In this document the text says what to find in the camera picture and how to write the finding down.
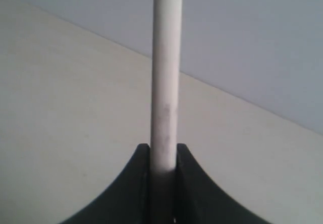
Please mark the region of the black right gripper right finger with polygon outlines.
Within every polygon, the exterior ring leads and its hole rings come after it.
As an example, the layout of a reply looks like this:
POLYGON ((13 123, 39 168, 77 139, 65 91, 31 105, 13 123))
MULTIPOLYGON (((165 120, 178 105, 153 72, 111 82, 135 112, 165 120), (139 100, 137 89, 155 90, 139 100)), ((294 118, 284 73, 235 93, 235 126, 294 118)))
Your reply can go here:
POLYGON ((268 223, 222 190, 185 144, 177 145, 176 223, 268 223))

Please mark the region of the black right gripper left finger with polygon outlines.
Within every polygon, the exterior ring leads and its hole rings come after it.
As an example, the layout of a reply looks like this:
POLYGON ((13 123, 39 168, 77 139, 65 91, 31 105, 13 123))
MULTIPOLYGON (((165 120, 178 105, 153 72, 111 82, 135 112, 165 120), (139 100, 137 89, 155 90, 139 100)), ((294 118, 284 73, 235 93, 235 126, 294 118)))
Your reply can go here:
POLYGON ((116 179, 63 223, 148 223, 149 156, 148 144, 137 145, 116 179))

